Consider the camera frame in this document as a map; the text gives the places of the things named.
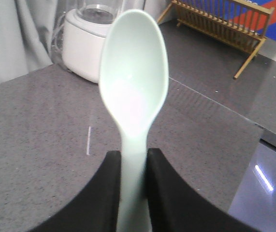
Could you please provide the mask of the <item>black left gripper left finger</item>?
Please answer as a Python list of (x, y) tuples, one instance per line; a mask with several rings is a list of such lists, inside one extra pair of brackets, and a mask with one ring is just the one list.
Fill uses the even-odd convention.
[(32, 232), (115, 232), (121, 153), (108, 151), (90, 181), (64, 208)]

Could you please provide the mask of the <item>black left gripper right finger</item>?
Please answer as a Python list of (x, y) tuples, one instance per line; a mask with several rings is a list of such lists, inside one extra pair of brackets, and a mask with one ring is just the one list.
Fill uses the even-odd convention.
[(146, 194), (155, 232), (254, 232), (193, 189), (159, 148), (146, 160)]

